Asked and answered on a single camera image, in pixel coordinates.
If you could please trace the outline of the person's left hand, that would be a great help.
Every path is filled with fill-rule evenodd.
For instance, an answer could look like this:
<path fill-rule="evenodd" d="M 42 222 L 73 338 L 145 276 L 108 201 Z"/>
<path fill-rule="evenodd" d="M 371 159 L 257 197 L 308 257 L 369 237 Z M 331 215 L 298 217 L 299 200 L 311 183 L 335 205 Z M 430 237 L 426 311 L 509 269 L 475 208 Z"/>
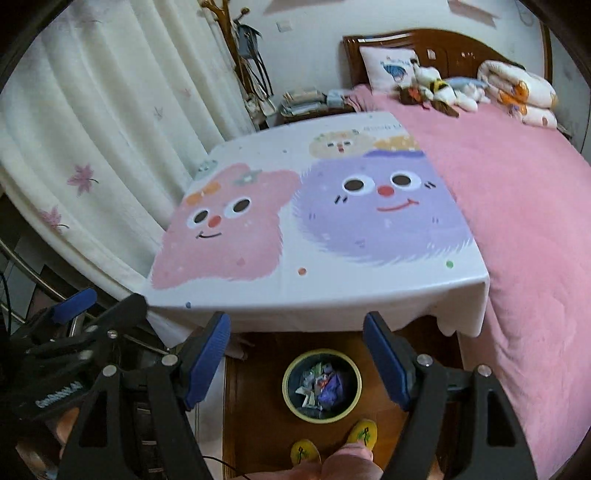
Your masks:
<path fill-rule="evenodd" d="M 66 443 L 80 413 L 79 407 L 60 416 L 25 425 L 16 450 L 35 479 L 55 479 Z"/>

